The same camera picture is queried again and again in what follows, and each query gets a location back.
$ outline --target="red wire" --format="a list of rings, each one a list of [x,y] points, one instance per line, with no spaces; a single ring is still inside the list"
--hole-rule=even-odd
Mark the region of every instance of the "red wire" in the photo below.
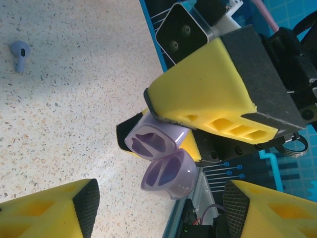
[[[201,218],[198,218],[194,223],[193,223],[193,225],[200,225],[200,222],[201,222]]]

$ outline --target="lavender earbud case part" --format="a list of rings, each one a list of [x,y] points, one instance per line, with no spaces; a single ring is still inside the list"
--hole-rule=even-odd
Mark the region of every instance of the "lavender earbud case part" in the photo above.
[[[195,187],[197,168],[192,157],[184,150],[151,162],[141,182],[141,189],[155,195],[181,199]]]

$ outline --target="screw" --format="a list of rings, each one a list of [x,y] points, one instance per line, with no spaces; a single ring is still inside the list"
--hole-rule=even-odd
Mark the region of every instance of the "screw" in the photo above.
[[[236,147],[235,152],[236,152],[237,155],[243,155],[243,150],[241,149],[240,146]]]
[[[212,157],[214,160],[218,159],[218,155],[217,155],[215,152],[212,152],[212,153],[211,153],[211,157]]]

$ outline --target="earbud stem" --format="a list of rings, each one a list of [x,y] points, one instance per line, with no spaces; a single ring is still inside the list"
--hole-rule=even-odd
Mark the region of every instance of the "earbud stem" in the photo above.
[[[25,58],[26,58],[26,57],[19,56],[19,58],[18,58],[18,63],[16,64],[16,69],[15,69],[15,71],[16,71],[17,73],[23,73],[23,72],[24,72]]]

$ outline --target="wireless earbud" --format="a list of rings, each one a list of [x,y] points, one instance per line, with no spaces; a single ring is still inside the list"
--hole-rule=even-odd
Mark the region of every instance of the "wireless earbud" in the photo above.
[[[23,41],[16,41],[11,45],[12,53],[18,57],[15,71],[17,73],[23,73],[25,67],[25,60],[30,54],[30,47]]]

